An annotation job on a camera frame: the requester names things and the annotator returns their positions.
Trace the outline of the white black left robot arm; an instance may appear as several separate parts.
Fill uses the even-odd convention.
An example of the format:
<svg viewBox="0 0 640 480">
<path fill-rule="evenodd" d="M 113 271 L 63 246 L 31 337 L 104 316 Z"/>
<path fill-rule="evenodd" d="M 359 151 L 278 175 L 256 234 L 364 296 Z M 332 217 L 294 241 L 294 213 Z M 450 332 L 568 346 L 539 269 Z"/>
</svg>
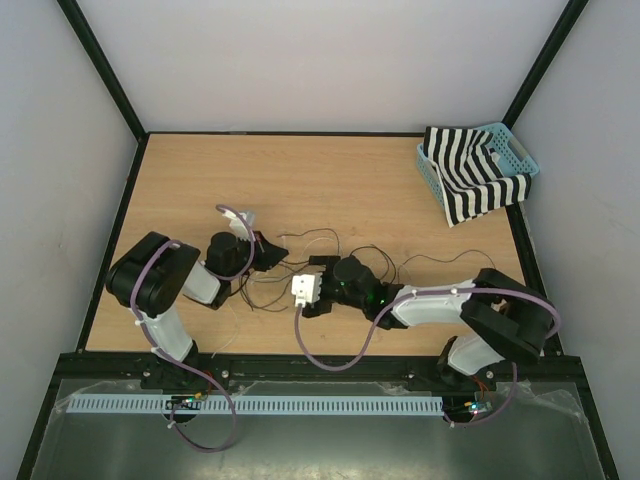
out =
<svg viewBox="0 0 640 480">
<path fill-rule="evenodd" d="M 266 272 L 288 255 L 259 231 L 251 237 L 218 232 L 201 262 L 198 248 L 152 231 L 115 262 L 105 287 L 135 316 L 152 353 L 166 360 L 166 378 L 184 388 L 196 382 L 200 364 L 190 357 L 197 345 L 179 317 L 178 297 L 216 310 L 232 295 L 236 278 Z"/>
</svg>

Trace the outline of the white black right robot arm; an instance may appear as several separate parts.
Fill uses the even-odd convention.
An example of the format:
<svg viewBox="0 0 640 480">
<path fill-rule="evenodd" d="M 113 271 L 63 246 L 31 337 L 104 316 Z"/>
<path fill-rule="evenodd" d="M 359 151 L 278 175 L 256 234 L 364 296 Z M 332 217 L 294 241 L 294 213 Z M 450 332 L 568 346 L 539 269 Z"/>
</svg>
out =
<svg viewBox="0 0 640 480">
<path fill-rule="evenodd" d="M 449 339 L 436 363 L 435 381 L 450 389 L 502 361 L 537 363 L 546 340 L 560 327 L 559 313 L 548 299 L 494 268 L 457 284 L 417 287 L 385 282 L 353 255 L 313 256 L 310 263 L 321 272 L 292 279 L 297 319 L 343 305 L 384 330 L 467 326 L 469 333 Z"/>
</svg>

